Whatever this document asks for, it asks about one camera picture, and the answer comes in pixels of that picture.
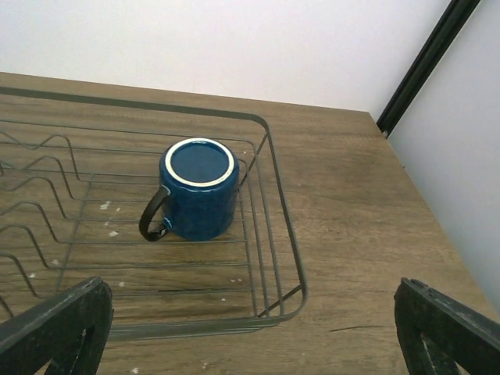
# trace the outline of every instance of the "white speck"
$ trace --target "white speck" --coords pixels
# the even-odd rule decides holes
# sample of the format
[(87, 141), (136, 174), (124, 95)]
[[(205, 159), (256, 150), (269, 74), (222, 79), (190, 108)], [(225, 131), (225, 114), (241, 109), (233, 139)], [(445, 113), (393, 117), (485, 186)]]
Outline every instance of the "white speck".
[(110, 201), (106, 201), (106, 203), (104, 205), (101, 205), (101, 209), (108, 209), (110, 204), (111, 204)]

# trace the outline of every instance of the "white wall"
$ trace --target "white wall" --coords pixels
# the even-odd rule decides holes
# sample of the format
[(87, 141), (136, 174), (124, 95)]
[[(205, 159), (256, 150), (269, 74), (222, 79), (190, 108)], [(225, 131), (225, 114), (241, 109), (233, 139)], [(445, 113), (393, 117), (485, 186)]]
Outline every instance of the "white wall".
[(482, 1), (389, 140), (500, 312), (500, 2)]
[(2, 0), (0, 70), (370, 111), (449, 0)]

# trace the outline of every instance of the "metal wire rack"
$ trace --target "metal wire rack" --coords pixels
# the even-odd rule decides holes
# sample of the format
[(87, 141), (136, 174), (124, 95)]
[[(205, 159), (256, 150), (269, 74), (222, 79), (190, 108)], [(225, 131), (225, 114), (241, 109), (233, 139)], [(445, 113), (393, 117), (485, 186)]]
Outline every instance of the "metal wire rack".
[[(112, 287), (115, 341), (251, 332), (305, 304), (261, 117), (9, 87), (0, 87), (0, 113), (0, 321), (93, 276)], [(158, 159), (193, 136), (238, 156), (235, 221), (212, 241), (144, 241), (138, 219)]]

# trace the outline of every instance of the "blue mug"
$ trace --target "blue mug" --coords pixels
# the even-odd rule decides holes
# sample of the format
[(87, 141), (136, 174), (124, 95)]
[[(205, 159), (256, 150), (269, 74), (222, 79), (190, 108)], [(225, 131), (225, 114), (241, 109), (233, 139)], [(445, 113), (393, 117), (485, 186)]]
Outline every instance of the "blue mug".
[[(159, 189), (149, 201), (139, 231), (158, 241), (169, 231), (190, 241), (208, 241), (232, 223), (240, 166), (225, 145), (207, 138), (189, 138), (170, 146), (159, 160)], [(160, 225), (149, 225), (162, 209)]]

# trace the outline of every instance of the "white ring on mug base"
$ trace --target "white ring on mug base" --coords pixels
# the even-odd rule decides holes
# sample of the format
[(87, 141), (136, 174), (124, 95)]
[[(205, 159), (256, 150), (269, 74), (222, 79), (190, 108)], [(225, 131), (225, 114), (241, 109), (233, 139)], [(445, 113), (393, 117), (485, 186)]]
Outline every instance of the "white ring on mug base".
[[(211, 144), (219, 147), (220, 149), (222, 149), (226, 153), (226, 156), (227, 156), (227, 159), (229, 162), (229, 166), (227, 166), (227, 170), (226, 170), (226, 172), (224, 172), (224, 174), (222, 176), (220, 176), (219, 178), (217, 178), (215, 180), (211, 180), (211, 181), (207, 181), (207, 182), (194, 182), (194, 181), (186, 180), (186, 179), (182, 178), (181, 176), (179, 176), (177, 173), (175, 173), (175, 171), (172, 168), (172, 156), (173, 156), (174, 152), (177, 151), (178, 148), (180, 148), (184, 145), (187, 145), (188, 143), (195, 143), (195, 142), (211, 143)], [(197, 188), (208, 188), (210, 186), (220, 184), (221, 182), (225, 181), (233, 173), (234, 158), (233, 158), (233, 154), (231, 154), (229, 149), (227, 149), (226, 146), (222, 145), (221, 143), (219, 143), (217, 141), (214, 141), (214, 140), (208, 139), (208, 138), (188, 138), (188, 139), (184, 139), (183, 141), (177, 142), (175, 145), (173, 145), (169, 149), (169, 151), (166, 153), (166, 156), (165, 156), (165, 167), (166, 167), (166, 170), (168, 171), (168, 173), (170, 173), (170, 176), (172, 176), (177, 181), (182, 182), (183, 184), (194, 186)]]

